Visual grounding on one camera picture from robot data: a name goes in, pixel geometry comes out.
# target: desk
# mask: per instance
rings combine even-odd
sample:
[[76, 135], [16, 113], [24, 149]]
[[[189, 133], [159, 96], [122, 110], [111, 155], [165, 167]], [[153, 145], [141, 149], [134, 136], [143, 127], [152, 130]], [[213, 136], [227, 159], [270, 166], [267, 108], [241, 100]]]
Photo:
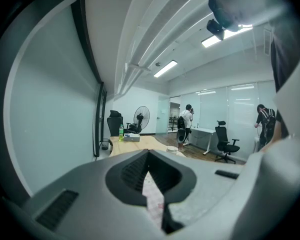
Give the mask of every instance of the desk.
[[[110, 137], [110, 140], [113, 144], [110, 157], [137, 150], [167, 150], [166, 145], [163, 145], [152, 136], [140, 136], [140, 141], [119, 141], [119, 137]], [[179, 151], [176, 154], [177, 156], [185, 157]]]
[[214, 135], [214, 133], [216, 132], [216, 130], [212, 130], [212, 129], [207, 129], [207, 128], [190, 128], [191, 131], [199, 131], [199, 132], [204, 132], [204, 133], [208, 133], [209, 134], [209, 142], [208, 142], [208, 147], [206, 149], [206, 152], [204, 152], [203, 154], [206, 155], [209, 151], [210, 151], [210, 143], [211, 143], [211, 137], [212, 135]]

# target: ceiling light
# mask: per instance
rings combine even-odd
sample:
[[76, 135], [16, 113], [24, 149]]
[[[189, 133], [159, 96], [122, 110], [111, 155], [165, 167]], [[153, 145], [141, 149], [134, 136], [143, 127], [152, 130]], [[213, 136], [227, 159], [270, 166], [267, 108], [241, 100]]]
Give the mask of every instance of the ceiling light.
[[238, 25], [238, 27], [243, 27], [243, 28], [252, 28], [252, 25]]
[[234, 104], [250, 105], [250, 106], [253, 106], [253, 105], [254, 105], [254, 104], [250, 104], [250, 103], [243, 103], [243, 102], [234, 102]]
[[232, 88], [231, 91], [243, 90], [243, 89], [253, 89], [253, 88], [255, 88], [255, 87], [254, 86], [238, 87], [238, 88]]
[[175, 60], [172, 60], [168, 65], [164, 66], [163, 68], [161, 68], [159, 70], [158, 73], [156, 73], [154, 75], [155, 78], [160, 77], [163, 73], [167, 72], [169, 69], [171, 69], [172, 67], [174, 67], [175, 65], [177, 65], [178, 63]]
[[204, 95], [204, 94], [215, 94], [215, 91], [207, 91], [207, 92], [201, 92], [198, 95]]
[[[227, 38], [230, 38], [230, 37], [233, 37], [233, 36], [235, 36], [235, 35], [237, 35], [237, 34], [240, 34], [240, 33], [242, 33], [242, 32], [246, 32], [246, 31], [249, 31], [249, 30], [252, 30], [253, 29], [253, 27], [244, 27], [244, 28], [242, 28], [241, 30], [239, 30], [239, 31], [237, 31], [237, 32], [231, 32], [231, 31], [229, 31], [229, 30], [225, 30], [224, 31], [224, 39], [227, 39]], [[202, 41], [202, 44], [203, 44], [203, 46], [205, 47], [205, 48], [208, 48], [209, 46], [212, 46], [212, 45], [214, 45], [214, 44], [216, 44], [216, 43], [218, 43], [218, 42], [220, 42], [220, 40], [214, 35], [214, 36], [212, 36], [212, 37], [209, 37], [208, 39], [206, 39], [206, 40], [203, 40]]]

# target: door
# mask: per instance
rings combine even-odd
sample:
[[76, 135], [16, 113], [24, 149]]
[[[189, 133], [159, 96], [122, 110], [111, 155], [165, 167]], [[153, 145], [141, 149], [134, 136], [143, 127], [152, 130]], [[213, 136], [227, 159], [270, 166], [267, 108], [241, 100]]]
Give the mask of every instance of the door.
[[156, 134], [166, 134], [168, 132], [170, 111], [170, 98], [158, 101], [158, 109], [156, 114]]

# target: box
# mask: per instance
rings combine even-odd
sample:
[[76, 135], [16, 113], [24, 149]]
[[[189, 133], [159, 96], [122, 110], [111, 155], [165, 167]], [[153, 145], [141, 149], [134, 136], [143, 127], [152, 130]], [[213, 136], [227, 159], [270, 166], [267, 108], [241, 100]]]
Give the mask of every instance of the box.
[[140, 135], [135, 133], [126, 133], [123, 137], [123, 141], [125, 142], [139, 142]]

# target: mesh chair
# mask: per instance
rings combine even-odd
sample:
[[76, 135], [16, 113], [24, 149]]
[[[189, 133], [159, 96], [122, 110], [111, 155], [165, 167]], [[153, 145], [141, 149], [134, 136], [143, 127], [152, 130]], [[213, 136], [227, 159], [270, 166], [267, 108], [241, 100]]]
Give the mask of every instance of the mesh chair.
[[232, 139], [233, 144], [229, 145], [228, 143], [230, 142], [228, 141], [228, 137], [227, 137], [227, 129], [226, 127], [220, 127], [220, 126], [224, 126], [226, 122], [225, 121], [217, 121], [217, 122], [219, 126], [215, 128], [215, 132], [218, 137], [218, 144], [216, 147], [218, 148], [218, 150], [224, 152], [224, 157], [216, 159], [215, 162], [220, 160], [225, 160], [226, 163], [228, 163], [228, 161], [232, 161], [236, 163], [236, 161], [229, 158], [229, 156], [231, 155], [231, 153], [237, 152], [240, 149], [239, 146], [235, 145], [236, 141], [239, 141], [239, 139], [233, 138]]

